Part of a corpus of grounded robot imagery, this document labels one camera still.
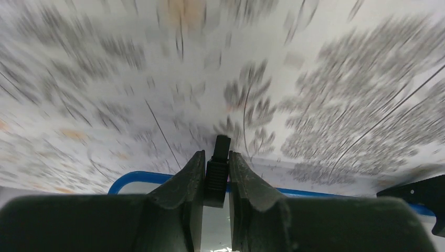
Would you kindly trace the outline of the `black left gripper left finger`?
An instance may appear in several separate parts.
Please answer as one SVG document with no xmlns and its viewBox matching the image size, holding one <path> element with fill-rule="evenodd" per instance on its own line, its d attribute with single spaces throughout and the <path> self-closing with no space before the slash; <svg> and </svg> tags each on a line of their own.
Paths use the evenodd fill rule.
<svg viewBox="0 0 445 252">
<path fill-rule="evenodd" d="M 148 194 L 39 195 L 1 209 L 1 251 L 199 251 L 205 152 Z"/>
</svg>

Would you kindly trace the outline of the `blue framed whiteboard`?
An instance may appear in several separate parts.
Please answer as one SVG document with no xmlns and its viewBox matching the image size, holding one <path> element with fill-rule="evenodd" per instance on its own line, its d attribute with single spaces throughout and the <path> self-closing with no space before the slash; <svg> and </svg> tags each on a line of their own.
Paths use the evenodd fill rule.
<svg viewBox="0 0 445 252">
<path fill-rule="evenodd" d="M 170 174 L 134 171 L 126 173 L 112 183 L 109 194 L 147 194 L 172 177 Z M 226 189 L 223 208 L 204 207 L 201 251 L 233 251 L 230 232 L 230 187 Z M 444 238 L 435 236 L 431 230 L 436 222 L 433 212 L 420 205 L 410 206 L 429 233 L 437 251 L 444 251 Z"/>
</svg>

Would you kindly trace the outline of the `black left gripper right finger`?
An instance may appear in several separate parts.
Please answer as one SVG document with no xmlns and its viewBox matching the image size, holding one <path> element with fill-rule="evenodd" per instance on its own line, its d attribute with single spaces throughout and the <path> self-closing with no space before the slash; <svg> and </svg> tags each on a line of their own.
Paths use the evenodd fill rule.
<svg viewBox="0 0 445 252">
<path fill-rule="evenodd" d="M 232 248 L 237 251 L 435 251 L 400 199 L 288 197 L 229 153 Z"/>
</svg>

